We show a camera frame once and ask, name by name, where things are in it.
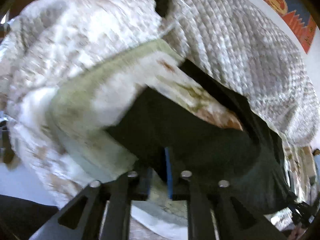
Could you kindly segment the red and blue wall poster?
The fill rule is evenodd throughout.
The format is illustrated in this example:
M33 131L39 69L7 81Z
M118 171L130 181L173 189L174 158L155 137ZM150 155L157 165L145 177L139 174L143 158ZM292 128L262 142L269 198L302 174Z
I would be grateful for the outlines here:
M317 24L301 0L264 0L289 26L304 51L309 52Z

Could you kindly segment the quilted beige comforter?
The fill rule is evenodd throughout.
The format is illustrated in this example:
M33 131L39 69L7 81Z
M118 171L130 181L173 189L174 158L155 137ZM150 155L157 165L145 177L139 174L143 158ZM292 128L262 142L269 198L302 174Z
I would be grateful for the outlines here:
M248 0L37 0L1 43L1 108L16 154L58 206L88 180L73 177L44 109L64 82L143 42L164 39L223 85L289 144L305 146L319 128L319 101L304 58L285 32Z

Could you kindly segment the black pants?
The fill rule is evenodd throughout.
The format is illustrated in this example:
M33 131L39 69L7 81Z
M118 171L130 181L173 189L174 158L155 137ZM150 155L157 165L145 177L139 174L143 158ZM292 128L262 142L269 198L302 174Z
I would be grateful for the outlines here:
M239 118L243 129L212 125L152 88L146 88L120 122L107 133L161 180L176 181L178 170L165 161L165 149L175 163L191 171L208 190L227 180L241 202L263 214L288 207L296 200L284 172L283 143L254 114L247 99L221 85L191 61L181 71Z

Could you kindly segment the floral fleece blanket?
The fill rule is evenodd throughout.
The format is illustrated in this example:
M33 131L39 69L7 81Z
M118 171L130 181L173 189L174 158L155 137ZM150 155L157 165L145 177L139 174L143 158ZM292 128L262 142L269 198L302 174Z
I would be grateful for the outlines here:
M183 57L163 40L121 52L57 90L46 113L49 127L71 158L103 182L114 180L136 161L105 128L116 125L148 87L210 124L242 129L234 113L179 69L182 63Z

